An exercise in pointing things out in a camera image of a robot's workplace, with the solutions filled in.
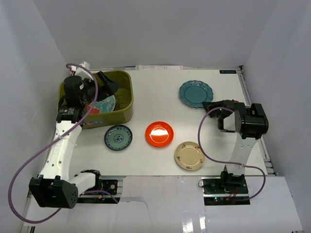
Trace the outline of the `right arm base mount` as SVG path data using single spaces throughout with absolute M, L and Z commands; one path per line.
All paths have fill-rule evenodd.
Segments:
M 203 190 L 205 206 L 250 205 L 246 181 L 241 186 L 222 187 L 221 179 L 201 179 L 198 186 Z

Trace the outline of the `teal scalloped plate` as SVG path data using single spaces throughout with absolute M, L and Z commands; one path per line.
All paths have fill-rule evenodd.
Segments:
M 179 87 L 180 100 L 189 107 L 203 108 L 203 102 L 212 102 L 212 88 L 203 81 L 190 80 Z

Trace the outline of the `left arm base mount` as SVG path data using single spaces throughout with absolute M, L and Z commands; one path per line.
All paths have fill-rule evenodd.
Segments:
M 120 201 L 118 197 L 118 180 L 101 180 L 99 184 L 88 189 L 80 195 L 77 203 L 83 204 L 117 204 Z

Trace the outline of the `red and teal floral plate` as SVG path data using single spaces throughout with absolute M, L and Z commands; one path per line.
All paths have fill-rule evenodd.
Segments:
M 90 112 L 90 115 L 104 114 L 113 112 L 116 106 L 116 98 L 114 95 L 107 97 L 104 100 L 97 101 Z

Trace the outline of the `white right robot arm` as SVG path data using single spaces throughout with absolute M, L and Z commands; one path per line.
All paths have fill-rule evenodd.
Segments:
M 224 193 L 232 193 L 243 187 L 245 181 L 245 168 L 247 161 L 257 141 L 268 132 L 269 121 L 259 103 L 246 106 L 243 102 L 235 100 L 222 100 L 202 103 L 206 115 L 200 122 L 198 135 L 201 133 L 206 117 L 217 119 L 217 128 L 223 133 L 235 133 L 236 142 L 228 161 L 212 159 L 216 163 L 223 164 L 219 187 Z

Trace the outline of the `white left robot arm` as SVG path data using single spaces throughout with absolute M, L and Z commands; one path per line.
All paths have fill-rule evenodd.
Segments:
M 103 182 L 98 170 L 83 170 L 69 178 L 70 161 L 82 131 L 87 106 L 92 104 L 95 96 L 102 101 L 114 95 L 120 87 L 101 71 L 95 74 L 95 79 L 102 85 L 79 75 L 64 80 L 64 93 L 59 99 L 56 117 L 54 138 L 57 142 L 51 146 L 38 178 L 32 178 L 29 183 L 30 192 L 40 207 L 72 209 L 79 195 L 85 191 L 97 194 L 102 190 Z

